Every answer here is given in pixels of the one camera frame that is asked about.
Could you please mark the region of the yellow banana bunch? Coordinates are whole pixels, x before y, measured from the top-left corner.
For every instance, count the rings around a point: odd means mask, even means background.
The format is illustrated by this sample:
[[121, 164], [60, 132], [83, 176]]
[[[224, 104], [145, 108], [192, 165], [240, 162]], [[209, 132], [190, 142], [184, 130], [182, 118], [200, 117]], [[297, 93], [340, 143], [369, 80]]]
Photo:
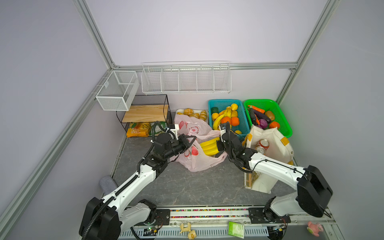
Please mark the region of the yellow banana bunch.
[[216, 154], [218, 154], [220, 152], [218, 149], [218, 146], [217, 146], [217, 142], [219, 140], [220, 140], [220, 138], [217, 137], [217, 138], [214, 138], [212, 140], [201, 143], [200, 146], [201, 146], [204, 154], [207, 156], [215, 156]]

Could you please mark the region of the pink plastic grocery bag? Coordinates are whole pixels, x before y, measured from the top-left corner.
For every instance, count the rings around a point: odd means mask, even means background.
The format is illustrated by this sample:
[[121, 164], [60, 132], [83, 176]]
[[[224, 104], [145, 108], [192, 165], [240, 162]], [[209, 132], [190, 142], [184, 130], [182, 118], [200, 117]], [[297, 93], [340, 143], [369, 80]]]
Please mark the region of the pink plastic grocery bag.
[[221, 134], [213, 130], [208, 123], [195, 117], [176, 115], [175, 124], [179, 125], [178, 135], [195, 136], [192, 146], [176, 159], [191, 172], [200, 172], [222, 163], [228, 156], [226, 152], [218, 153], [219, 156], [208, 156], [204, 153], [202, 143], [213, 140]]

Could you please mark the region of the red cola can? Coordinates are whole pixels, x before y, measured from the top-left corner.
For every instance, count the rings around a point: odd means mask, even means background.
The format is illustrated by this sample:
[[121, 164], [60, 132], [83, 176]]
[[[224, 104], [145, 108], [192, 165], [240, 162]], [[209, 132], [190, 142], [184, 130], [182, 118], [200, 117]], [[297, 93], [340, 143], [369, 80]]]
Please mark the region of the red cola can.
[[267, 139], [260, 139], [257, 146], [264, 148], [266, 151], [270, 147], [270, 142]]

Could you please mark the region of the white canvas tote bag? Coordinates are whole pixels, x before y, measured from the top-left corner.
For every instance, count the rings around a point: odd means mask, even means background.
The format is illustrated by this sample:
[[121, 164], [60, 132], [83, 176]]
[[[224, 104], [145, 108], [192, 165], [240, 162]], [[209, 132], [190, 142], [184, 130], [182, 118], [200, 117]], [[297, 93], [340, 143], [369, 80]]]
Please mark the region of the white canvas tote bag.
[[[260, 139], [267, 139], [270, 142], [270, 147], [264, 153], [265, 156], [285, 164], [294, 164], [294, 150], [290, 141], [277, 128], [263, 130], [252, 126], [243, 146], [255, 150]], [[277, 181], [277, 179], [259, 172], [244, 174], [245, 188], [261, 193], [270, 194]]]

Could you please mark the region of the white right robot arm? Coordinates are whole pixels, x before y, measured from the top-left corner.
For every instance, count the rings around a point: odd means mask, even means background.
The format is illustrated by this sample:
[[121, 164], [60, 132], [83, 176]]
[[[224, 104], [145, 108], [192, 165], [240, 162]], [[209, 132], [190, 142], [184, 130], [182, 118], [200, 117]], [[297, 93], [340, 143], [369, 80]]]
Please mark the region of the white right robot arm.
[[269, 158], [257, 150], [244, 147], [229, 123], [219, 125], [220, 150], [228, 154], [230, 162], [244, 173], [259, 172], [285, 183], [294, 192], [282, 197], [273, 197], [263, 209], [268, 223], [275, 223], [283, 216], [307, 213], [320, 218], [327, 214], [327, 206], [333, 195], [321, 171], [309, 165], [306, 168], [292, 166]]

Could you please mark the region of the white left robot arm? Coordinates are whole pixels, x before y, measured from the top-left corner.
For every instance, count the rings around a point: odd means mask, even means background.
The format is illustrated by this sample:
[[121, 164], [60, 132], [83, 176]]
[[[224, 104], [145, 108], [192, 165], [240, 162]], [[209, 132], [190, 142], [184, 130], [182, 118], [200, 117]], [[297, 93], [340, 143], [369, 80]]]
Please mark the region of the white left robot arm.
[[178, 126], [163, 129], [153, 136], [152, 144], [137, 164], [136, 172], [123, 184], [103, 198], [93, 198], [87, 205], [79, 229], [83, 240], [116, 240], [122, 231], [139, 223], [156, 222], [157, 206], [141, 200], [129, 207], [131, 201], [168, 166], [170, 158], [176, 158], [188, 150], [195, 136], [177, 134]]

